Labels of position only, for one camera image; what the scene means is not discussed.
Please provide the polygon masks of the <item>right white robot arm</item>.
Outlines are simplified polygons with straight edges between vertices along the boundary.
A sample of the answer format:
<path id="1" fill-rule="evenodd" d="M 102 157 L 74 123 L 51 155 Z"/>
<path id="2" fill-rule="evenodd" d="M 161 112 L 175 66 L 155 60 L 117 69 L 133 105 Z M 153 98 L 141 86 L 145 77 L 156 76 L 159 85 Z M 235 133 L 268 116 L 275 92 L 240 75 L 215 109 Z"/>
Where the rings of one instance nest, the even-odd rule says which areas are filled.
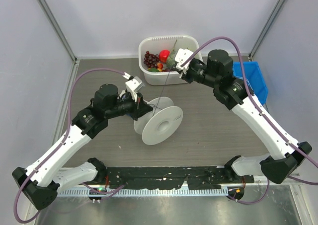
<path id="1" fill-rule="evenodd" d="M 245 175 L 264 175 L 275 184 L 282 183 L 312 151 L 308 142 L 298 142 L 272 118 L 252 89 L 233 75 L 233 59 L 224 50 L 212 50 L 207 63 L 191 58 L 188 49 L 179 49 L 174 57 L 180 78 L 213 89 L 215 98 L 239 116 L 268 150 L 262 156 L 236 156 L 229 161 L 224 176 L 231 183 Z"/>

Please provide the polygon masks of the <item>white perforated filament spool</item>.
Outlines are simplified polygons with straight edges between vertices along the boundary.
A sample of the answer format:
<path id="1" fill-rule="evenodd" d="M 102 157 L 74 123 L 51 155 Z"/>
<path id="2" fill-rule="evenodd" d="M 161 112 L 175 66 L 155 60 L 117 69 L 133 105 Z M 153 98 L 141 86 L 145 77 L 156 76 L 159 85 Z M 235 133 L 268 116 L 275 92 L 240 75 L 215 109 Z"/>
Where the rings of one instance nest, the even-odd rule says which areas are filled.
<path id="1" fill-rule="evenodd" d="M 169 97 L 148 102 L 153 110 L 134 122 L 134 130 L 146 145 L 157 145 L 168 139 L 180 126 L 183 110 Z"/>

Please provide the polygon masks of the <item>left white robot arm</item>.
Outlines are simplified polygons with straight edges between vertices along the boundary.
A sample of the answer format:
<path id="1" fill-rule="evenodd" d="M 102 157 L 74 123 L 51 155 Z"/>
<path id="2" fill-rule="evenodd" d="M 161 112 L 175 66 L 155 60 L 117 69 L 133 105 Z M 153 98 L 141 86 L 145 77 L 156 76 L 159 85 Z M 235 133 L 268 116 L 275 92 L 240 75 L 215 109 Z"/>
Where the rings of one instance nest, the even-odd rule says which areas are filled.
<path id="1" fill-rule="evenodd" d="M 90 105 L 79 111 L 62 137 L 37 161 L 27 168 L 17 167 L 12 176 L 37 210 L 48 207 L 57 195 L 84 182 L 102 184 L 107 176 L 103 162 L 94 158 L 65 171 L 62 166 L 84 145 L 108 126 L 112 118 L 131 115 L 134 120 L 153 109 L 139 92 L 142 82 L 136 79 L 125 83 L 122 95 L 117 86 L 104 84 L 95 92 Z"/>

